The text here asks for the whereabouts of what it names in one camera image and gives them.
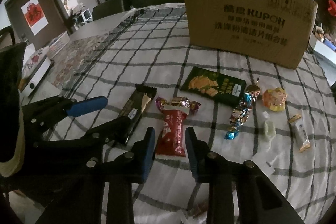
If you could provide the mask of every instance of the small packet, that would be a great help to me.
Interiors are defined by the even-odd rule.
[[[174,97],[170,102],[158,97],[155,103],[157,108],[165,115],[162,136],[157,141],[155,157],[162,159],[169,158],[169,156],[185,157],[185,151],[182,147],[182,123],[189,113],[195,114],[201,104],[190,102],[187,97]]]
[[[208,200],[197,204],[190,210],[178,210],[177,214],[183,224],[205,224],[208,213]]]
[[[193,67],[181,90],[193,92],[235,107],[246,88],[246,82],[211,70]]]
[[[305,128],[303,127],[301,115],[294,115],[288,120],[288,122],[292,125],[293,132],[295,133],[296,144],[299,147],[299,152],[302,153],[304,150],[310,148],[310,141]]]
[[[262,95],[264,106],[272,111],[284,111],[286,99],[287,93],[280,87],[274,90],[268,89]]]
[[[156,88],[142,84],[135,84],[135,91],[127,100],[126,104],[118,115],[118,118],[120,116],[127,116],[131,119],[130,125],[127,128],[127,135],[125,136],[125,139],[118,140],[120,143],[127,144],[129,137],[133,134],[141,119],[142,113],[151,103],[155,95]]]

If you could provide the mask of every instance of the white tablecloth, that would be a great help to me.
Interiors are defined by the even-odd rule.
[[[247,56],[189,45],[185,8],[150,8],[124,20],[95,50],[63,87],[66,97],[83,100],[104,95],[105,109],[61,121],[50,140],[76,139],[84,132],[117,117],[134,91],[136,83],[157,87],[166,99],[187,96],[200,102],[197,115],[189,116],[184,126],[193,126],[199,139],[227,160],[243,162],[264,150],[262,112],[258,101],[251,116],[234,140],[225,140],[232,108],[210,99],[181,92],[193,66],[199,66],[255,83],[260,76],[262,90],[283,87],[288,93],[286,110],[271,112],[276,127],[272,141],[275,169],[270,180],[286,197],[307,224],[317,223],[335,197],[336,107],[323,70],[315,57],[305,53],[296,70]],[[299,153],[287,119],[300,113],[312,148]],[[152,103],[141,119],[128,147],[104,148],[105,160],[113,160],[141,140],[148,126],[156,136],[162,130],[162,114]],[[136,223],[180,223],[176,211],[191,209],[208,195],[208,185],[195,183],[188,157],[158,160],[153,163],[144,185],[133,185]],[[103,216],[106,199],[103,202]]]

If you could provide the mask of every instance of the storage box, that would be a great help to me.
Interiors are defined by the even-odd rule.
[[[313,0],[184,0],[190,43],[296,69],[315,21]]]

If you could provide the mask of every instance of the wrapped candy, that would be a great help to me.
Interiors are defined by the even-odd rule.
[[[273,111],[285,110],[286,99],[287,93],[280,87],[274,90],[268,89],[262,95],[264,106]]]
[[[230,117],[231,128],[226,132],[225,139],[232,140],[238,136],[238,128],[242,126],[252,109],[252,104],[257,101],[260,93],[260,87],[258,87],[258,81],[256,85],[249,85],[246,91],[243,93],[239,104],[233,109]]]
[[[170,102],[158,97],[155,103],[157,108],[165,115],[162,136],[157,142],[155,154],[159,155],[159,158],[167,158],[167,156],[185,157],[182,147],[182,123],[189,113],[196,114],[201,104],[191,102],[187,97],[174,97]]]

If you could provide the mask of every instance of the red decoration on door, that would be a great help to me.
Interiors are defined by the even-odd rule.
[[[328,7],[328,11],[329,14],[333,17],[336,17],[336,3],[333,0],[329,0],[329,7]]]
[[[36,22],[38,22],[42,17],[44,17],[41,5],[29,3],[27,7],[27,12],[25,13],[25,18],[30,27],[32,27]]]

